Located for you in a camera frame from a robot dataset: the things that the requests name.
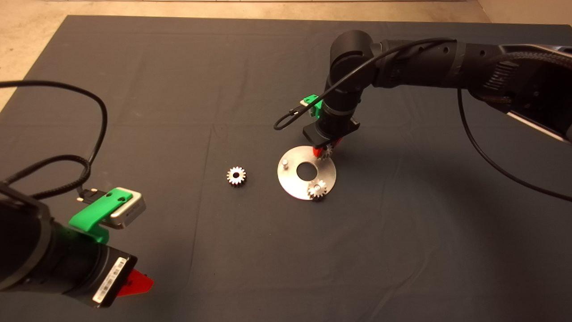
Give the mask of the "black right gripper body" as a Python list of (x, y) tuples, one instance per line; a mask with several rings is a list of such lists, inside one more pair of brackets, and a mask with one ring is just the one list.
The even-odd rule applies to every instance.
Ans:
[(303, 135), (313, 147), (324, 148), (358, 130), (359, 127), (360, 123), (352, 116), (324, 113), (315, 122), (303, 128)]

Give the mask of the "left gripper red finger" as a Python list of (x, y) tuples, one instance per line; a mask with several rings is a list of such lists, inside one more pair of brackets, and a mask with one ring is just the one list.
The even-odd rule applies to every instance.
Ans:
[(117, 297), (145, 294), (151, 290), (154, 284), (154, 280), (148, 275), (138, 270), (132, 270), (117, 293)]

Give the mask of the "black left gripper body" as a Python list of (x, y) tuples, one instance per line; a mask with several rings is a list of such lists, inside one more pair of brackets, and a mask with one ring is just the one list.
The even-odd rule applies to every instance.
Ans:
[(108, 308), (127, 282), (138, 258), (85, 233), (74, 231), (78, 240), (80, 282), (74, 287), (74, 299), (92, 308)]

